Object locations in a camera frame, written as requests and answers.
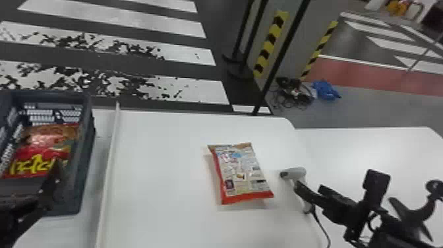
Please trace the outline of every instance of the black metal post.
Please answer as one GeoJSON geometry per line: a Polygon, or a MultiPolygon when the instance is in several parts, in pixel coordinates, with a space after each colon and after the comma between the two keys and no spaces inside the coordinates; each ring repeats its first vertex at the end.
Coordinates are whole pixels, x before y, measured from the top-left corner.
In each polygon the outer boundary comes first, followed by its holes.
{"type": "Polygon", "coordinates": [[[243,20],[241,21],[240,31],[237,35],[237,40],[235,41],[234,50],[232,51],[232,58],[237,57],[237,54],[239,52],[241,40],[243,39],[243,33],[245,33],[246,24],[248,22],[248,17],[251,13],[251,7],[254,3],[254,0],[249,0],[248,5],[246,6],[245,14],[243,15],[243,20]]]}
{"type": "Polygon", "coordinates": [[[255,36],[257,35],[258,27],[263,18],[264,10],[268,4],[268,0],[261,0],[260,6],[258,8],[257,16],[254,20],[254,25],[252,26],[251,34],[248,39],[248,43],[245,48],[245,55],[243,56],[243,61],[240,64],[239,72],[242,73],[245,70],[246,64],[248,63],[249,54],[251,53],[252,45],[254,43],[255,36]]]}
{"type": "Polygon", "coordinates": [[[303,0],[303,2],[300,4],[299,10],[297,11],[297,15],[295,16],[295,19],[292,22],[291,28],[289,29],[289,32],[287,33],[287,37],[285,39],[285,42],[283,43],[283,46],[281,47],[281,50],[278,53],[276,63],[272,67],[272,70],[269,74],[268,80],[266,81],[266,84],[264,85],[260,99],[257,102],[257,104],[255,105],[255,108],[252,111],[251,115],[253,115],[253,116],[257,115],[258,110],[260,109],[260,106],[262,105],[264,98],[266,97],[266,94],[269,91],[269,87],[271,87],[271,84],[277,75],[278,69],[280,68],[281,62],[283,61],[283,58],[286,55],[287,49],[291,45],[292,39],[294,38],[294,35],[300,26],[300,22],[303,19],[303,16],[305,15],[306,10],[308,9],[309,3],[310,3],[310,0],[303,0]]]}

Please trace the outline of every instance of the yellow black striped pole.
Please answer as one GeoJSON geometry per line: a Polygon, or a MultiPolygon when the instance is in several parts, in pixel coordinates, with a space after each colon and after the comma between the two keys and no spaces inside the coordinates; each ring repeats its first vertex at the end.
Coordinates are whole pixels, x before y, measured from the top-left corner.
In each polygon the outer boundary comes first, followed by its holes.
{"type": "Polygon", "coordinates": [[[268,66],[268,60],[271,57],[272,52],[274,51],[277,39],[281,35],[281,30],[285,21],[289,16],[289,12],[286,11],[277,11],[276,16],[274,17],[274,21],[272,22],[271,28],[269,29],[269,34],[264,41],[263,49],[258,56],[257,62],[254,66],[254,76],[261,77],[263,72],[268,66]]]}
{"type": "Polygon", "coordinates": [[[331,22],[331,24],[329,24],[328,31],[326,31],[325,35],[322,37],[322,39],[318,43],[318,46],[315,49],[315,52],[310,57],[308,64],[306,65],[305,69],[303,70],[303,73],[301,74],[301,77],[300,77],[301,81],[303,81],[306,78],[306,76],[309,74],[310,69],[312,68],[312,66],[314,65],[318,56],[322,52],[322,49],[326,45],[326,42],[328,42],[329,38],[331,38],[332,32],[334,32],[337,25],[338,25],[337,21],[333,21],[333,22],[331,22]]]}

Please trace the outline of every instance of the floor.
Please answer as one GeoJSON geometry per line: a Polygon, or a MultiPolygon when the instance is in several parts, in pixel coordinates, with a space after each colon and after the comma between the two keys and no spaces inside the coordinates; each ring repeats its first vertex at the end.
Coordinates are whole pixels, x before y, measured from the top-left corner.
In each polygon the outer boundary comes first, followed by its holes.
{"type": "MultiPolygon", "coordinates": [[[[0,4],[0,87],[87,91],[96,105],[119,100],[167,111],[248,113],[257,101],[259,86],[230,78],[221,57],[232,47],[245,2],[42,1],[0,4]]],[[[428,37],[355,16],[364,1],[325,4],[311,3],[279,76],[299,77],[318,35],[338,18],[307,79],[326,79],[343,97],[274,114],[299,128],[424,125],[443,134],[441,47],[408,73],[428,37]]]]}
{"type": "MultiPolygon", "coordinates": [[[[130,108],[248,112],[260,91],[227,76],[218,7],[186,0],[2,1],[0,88],[89,92],[100,106],[119,100],[130,108]]],[[[242,12],[234,9],[238,20],[242,12]]]]}
{"type": "MultiPolygon", "coordinates": [[[[352,1],[346,6],[329,8],[328,14],[363,13],[365,4],[352,1]]],[[[315,9],[319,22],[334,20],[330,16],[323,20],[319,8],[315,9]]],[[[342,98],[333,102],[316,100],[304,110],[274,109],[274,114],[288,118],[298,128],[427,126],[443,135],[442,46],[432,47],[423,62],[408,73],[407,68],[432,39],[407,26],[373,21],[370,17],[339,17],[338,28],[307,78],[328,80],[342,98]]],[[[300,40],[295,42],[290,54],[311,49],[300,40]]],[[[292,65],[298,63],[295,58],[292,60],[292,65]]],[[[287,71],[280,74],[300,75],[287,71]]],[[[268,102],[271,98],[271,94],[267,95],[268,102]]]]}

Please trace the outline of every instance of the red snack package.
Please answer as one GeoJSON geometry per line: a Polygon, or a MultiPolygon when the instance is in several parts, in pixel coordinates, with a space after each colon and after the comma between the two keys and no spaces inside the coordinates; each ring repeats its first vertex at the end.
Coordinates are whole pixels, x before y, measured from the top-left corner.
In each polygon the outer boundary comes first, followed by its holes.
{"type": "Polygon", "coordinates": [[[78,124],[29,127],[22,136],[27,137],[27,144],[17,148],[3,178],[44,176],[58,158],[66,165],[78,138],[78,124]]]}
{"type": "Polygon", "coordinates": [[[221,203],[272,198],[251,143],[209,145],[220,179],[221,203]]]}

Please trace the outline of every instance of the red snack bag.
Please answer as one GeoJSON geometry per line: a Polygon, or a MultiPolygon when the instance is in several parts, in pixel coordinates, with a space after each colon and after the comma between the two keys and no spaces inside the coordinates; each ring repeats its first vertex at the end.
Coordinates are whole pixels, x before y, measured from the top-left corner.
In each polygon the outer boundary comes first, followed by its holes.
{"type": "Polygon", "coordinates": [[[78,124],[29,127],[22,136],[27,137],[27,144],[17,148],[3,178],[44,176],[58,158],[66,165],[71,146],[78,138],[78,124]]]}
{"type": "Polygon", "coordinates": [[[221,203],[272,198],[251,143],[209,145],[220,179],[221,203]]]}

